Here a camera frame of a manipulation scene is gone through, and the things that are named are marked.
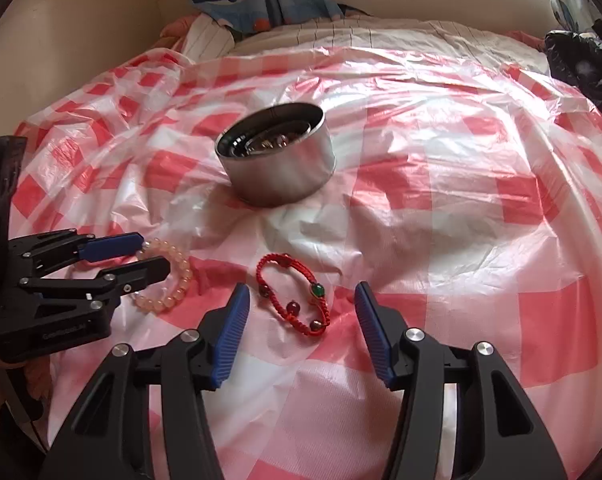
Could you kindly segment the round silver metal tin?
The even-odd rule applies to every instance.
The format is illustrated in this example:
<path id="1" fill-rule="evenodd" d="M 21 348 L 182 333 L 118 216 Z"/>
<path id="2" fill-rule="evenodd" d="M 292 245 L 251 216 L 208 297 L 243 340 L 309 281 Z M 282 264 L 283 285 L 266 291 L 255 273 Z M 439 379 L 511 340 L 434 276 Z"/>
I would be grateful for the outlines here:
<path id="1" fill-rule="evenodd" d="M 303 200 L 337 165 L 324 111 L 311 103 L 259 110 L 220 135 L 215 153 L 235 193 L 257 207 Z"/>

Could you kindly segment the red white checkered plastic sheet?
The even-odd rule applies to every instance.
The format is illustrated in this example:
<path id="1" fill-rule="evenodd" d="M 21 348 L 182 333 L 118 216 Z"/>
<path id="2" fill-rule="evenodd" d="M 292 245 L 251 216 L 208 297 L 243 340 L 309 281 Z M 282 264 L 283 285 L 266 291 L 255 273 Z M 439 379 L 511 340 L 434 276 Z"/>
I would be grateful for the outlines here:
<path id="1" fill-rule="evenodd" d="M 300 203 L 238 200 L 214 152 L 287 102 L 326 115 L 335 173 Z M 254 298 L 231 377 L 205 398 L 229 479 L 376 479 L 401 398 L 376 378 L 357 283 L 443 344 L 495 345 L 570 478 L 602 447 L 602 116 L 576 89 L 506 66 L 359 48 L 191 63 L 154 50 L 19 126 L 12 236 L 139 232 L 194 279 L 159 315 L 122 304 L 108 340 L 54 357 L 57 431 L 112 344 L 164 344 L 287 252 L 327 292 L 305 338 Z"/>

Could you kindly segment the striped white pillow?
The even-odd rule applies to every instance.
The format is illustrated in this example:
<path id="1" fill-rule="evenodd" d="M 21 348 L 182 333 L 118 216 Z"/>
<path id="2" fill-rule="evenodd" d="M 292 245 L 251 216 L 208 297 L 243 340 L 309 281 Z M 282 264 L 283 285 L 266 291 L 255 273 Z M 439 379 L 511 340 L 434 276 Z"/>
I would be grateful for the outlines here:
<path id="1" fill-rule="evenodd" d="M 231 31 L 208 15 L 201 14 L 191 23 L 181 45 L 181 53 L 191 62 L 201 63 L 223 58 L 234 47 Z"/>

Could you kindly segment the pink cloth by pillow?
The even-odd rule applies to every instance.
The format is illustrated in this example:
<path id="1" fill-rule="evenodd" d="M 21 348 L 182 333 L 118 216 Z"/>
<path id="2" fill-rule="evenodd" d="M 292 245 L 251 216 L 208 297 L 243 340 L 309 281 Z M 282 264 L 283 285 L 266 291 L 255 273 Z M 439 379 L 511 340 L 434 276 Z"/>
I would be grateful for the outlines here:
<path id="1" fill-rule="evenodd" d="M 155 48 L 182 52 L 190 27 L 197 20 L 197 17 L 197 14 L 190 14 L 167 24 L 160 32 Z"/>

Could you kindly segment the striped white bed sheet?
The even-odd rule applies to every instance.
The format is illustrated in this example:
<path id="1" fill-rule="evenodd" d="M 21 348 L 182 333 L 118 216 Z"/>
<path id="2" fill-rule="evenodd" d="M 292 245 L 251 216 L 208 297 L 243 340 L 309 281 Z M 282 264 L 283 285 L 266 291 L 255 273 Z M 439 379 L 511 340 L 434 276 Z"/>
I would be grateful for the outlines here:
<path id="1" fill-rule="evenodd" d="M 547 75 L 545 54 L 510 36 L 447 21 L 373 18 L 357 14 L 339 21 L 313 20 L 276 27 L 237 42 L 235 55 L 274 50 L 363 48 L 408 51 L 446 58 L 469 58 L 490 68 L 518 65 Z"/>

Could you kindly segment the black jacket pile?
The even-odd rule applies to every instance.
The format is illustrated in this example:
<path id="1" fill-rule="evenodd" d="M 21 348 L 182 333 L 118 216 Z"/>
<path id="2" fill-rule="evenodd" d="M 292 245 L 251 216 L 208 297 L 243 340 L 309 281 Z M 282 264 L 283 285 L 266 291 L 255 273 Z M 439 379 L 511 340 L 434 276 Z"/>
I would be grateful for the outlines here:
<path id="1" fill-rule="evenodd" d="M 602 20 L 593 32 L 553 30 L 544 49 L 552 77 L 578 88 L 602 113 Z"/>

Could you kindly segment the tree print curtain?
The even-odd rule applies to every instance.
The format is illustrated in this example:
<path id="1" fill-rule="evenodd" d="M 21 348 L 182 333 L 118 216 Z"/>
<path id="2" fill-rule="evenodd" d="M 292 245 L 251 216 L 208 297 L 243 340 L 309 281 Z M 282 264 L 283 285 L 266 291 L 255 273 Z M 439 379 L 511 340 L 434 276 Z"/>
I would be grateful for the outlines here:
<path id="1" fill-rule="evenodd" d="M 594 32 L 602 14 L 592 0 L 550 0 L 556 21 L 570 32 Z"/>

